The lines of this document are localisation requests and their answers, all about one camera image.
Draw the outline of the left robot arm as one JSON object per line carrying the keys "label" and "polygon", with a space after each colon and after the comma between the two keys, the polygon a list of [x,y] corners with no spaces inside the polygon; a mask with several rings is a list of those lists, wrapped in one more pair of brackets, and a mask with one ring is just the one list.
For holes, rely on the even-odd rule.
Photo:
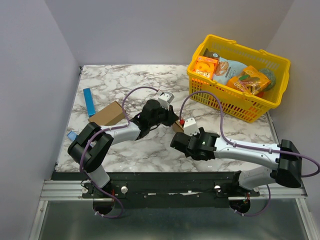
{"label": "left robot arm", "polygon": [[126,141],[140,140],[159,125],[170,127],[178,119],[172,105],[165,109],[158,100],[151,99],[129,123],[113,126],[88,123],[68,147],[67,153],[79,164],[79,170],[93,181],[93,191],[104,198],[110,194],[111,179],[102,162],[110,147]]}

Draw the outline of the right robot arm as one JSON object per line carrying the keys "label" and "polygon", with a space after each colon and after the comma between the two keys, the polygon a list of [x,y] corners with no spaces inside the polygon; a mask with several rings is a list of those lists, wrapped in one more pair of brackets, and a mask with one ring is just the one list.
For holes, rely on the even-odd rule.
{"label": "right robot arm", "polygon": [[302,185],[302,157],[290,140],[283,139],[280,144],[235,141],[201,127],[195,135],[177,132],[170,146],[196,161],[230,159],[258,165],[241,171],[238,179],[230,183],[230,191],[236,196],[272,183],[287,188]]}

